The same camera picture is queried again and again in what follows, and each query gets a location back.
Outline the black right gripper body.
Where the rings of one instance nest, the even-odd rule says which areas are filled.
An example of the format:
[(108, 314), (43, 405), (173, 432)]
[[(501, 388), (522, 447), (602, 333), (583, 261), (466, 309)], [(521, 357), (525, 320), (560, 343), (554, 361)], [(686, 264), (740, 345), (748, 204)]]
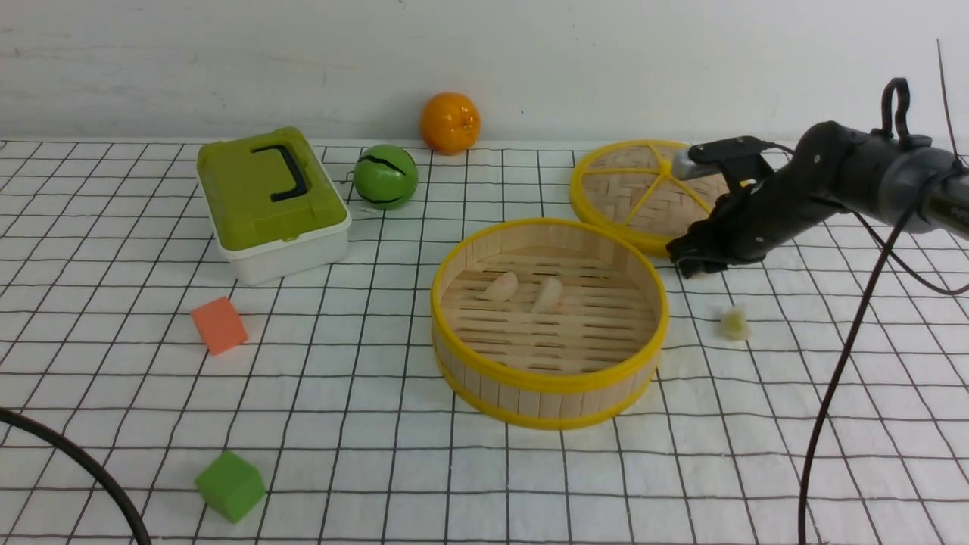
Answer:
[(716, 262), (759, 262), (839, 210), (826, 201), (837, 168), (788, 166), (719, 201), (705, 233)]

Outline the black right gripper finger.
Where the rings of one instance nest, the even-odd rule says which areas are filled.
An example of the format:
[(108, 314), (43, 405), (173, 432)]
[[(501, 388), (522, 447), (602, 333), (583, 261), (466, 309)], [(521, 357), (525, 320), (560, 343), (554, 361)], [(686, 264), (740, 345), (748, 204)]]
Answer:
[(712, 262), (716, 258), (716, 232), (710, 224), (691, 224), (681, 237), (665, 246), (671, 262)]
[(709, 275), (717, 275), (730, 268), (737, 266), (755, 265), (764, 262), (765, 255), (754, 257), (742, 257), (736, 255), (681, 255), (675, 258), (675, 269), (679, 275), (691, 275), (691, 273), (705, 272)]

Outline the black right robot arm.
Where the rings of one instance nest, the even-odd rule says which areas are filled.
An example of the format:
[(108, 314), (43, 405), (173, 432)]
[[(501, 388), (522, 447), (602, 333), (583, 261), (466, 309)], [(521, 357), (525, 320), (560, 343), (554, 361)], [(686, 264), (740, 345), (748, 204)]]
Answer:
[(721, 175), (729, 190), (709, 217), (668, 242), (669, 259), (685, 277), (760, 263), (837, 213), (859, 213), (911, 234), (943, 229), (966, 238), (967, 167), (926, 135), (909, 132), (910, 99), (906, 79), (890, 80), (880, 127), (865, 132), (817, 123), (778, 169), (764, 159), (772, 142), (753, 135), (679, 151), (671, 165), (676, 179)]

